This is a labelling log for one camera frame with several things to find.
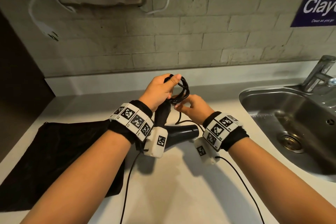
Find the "brick wall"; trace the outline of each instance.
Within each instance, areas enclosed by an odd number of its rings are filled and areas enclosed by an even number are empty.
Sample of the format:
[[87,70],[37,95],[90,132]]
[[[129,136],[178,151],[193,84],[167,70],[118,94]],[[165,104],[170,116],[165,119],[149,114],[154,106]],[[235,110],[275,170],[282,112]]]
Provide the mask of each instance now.
[[[148,0],[143,10],[166,0]],[[40,0],[36,18],[54,27],[55,42],[30,21],[28,0],[0,7],[45,76],[317,60],[335,54],[335,27],[290,28],[302,0],[171,0],[162,13],[137,7],[81,8]]]

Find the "stainless steel sink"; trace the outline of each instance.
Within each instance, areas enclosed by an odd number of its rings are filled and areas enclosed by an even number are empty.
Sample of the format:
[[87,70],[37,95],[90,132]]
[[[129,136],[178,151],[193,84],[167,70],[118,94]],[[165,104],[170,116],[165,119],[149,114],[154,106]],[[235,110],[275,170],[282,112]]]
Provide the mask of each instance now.
[[333,110],[295,87],[247,90],[239,99],[289,161],[336,182],[336,116]]

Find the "faucet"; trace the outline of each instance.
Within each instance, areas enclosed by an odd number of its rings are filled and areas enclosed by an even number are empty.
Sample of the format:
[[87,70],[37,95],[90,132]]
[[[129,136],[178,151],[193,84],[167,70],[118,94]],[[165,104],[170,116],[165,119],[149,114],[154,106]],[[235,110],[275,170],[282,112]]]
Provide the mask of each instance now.
[[336,85],[336,78],[326,74],[335,62],[336,57],[323,55],[305,81],[301,84],[301,90],[310,93],[320,81],[325,82],[325,85],[327,86]]

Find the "poster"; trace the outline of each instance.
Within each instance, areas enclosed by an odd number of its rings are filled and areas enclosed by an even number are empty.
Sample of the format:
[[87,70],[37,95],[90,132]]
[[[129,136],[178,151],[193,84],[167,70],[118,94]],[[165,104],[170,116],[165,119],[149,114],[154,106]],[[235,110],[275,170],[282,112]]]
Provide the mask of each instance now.
[[336,0],[303,0],[291,27],[336,25]]

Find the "white countertop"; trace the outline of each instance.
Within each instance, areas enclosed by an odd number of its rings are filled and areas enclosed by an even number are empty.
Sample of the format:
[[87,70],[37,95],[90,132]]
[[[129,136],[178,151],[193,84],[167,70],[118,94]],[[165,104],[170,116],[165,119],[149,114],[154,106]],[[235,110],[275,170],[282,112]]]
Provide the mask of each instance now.
[[[217,111],[234,115],[244,124],[250,137],[301,177],[326,200],[336,206],[336,183],[309,174],[289,162],[276,150],[238,100],[241,91],[259,86],[295,84],[299,80],[235,83],[230,85],[192,87],[191,94],[202,96]],[[19,161],[44,122],[77,123],[106,120],[120,103],[136,99],[141,92],[89,94],[55,98],[0,163],[0,183]],[[172,110],[167,124],[179,117]],[[126,180],[136,155],[131,148],[126,160],[124,186],[119,195],[104,199],[89,223],[120,222]],[[278,223],[264,206],[237,165],[225,151],[257,201],[265,223]],[[0,213],[0,224],[19,223],[27,211]],[[204,166],[193,144],[184,142],[168,151],[161,159],[140,156],[132,171],[123,223],[261,223],[258,211],[235,171],[224,161]]]

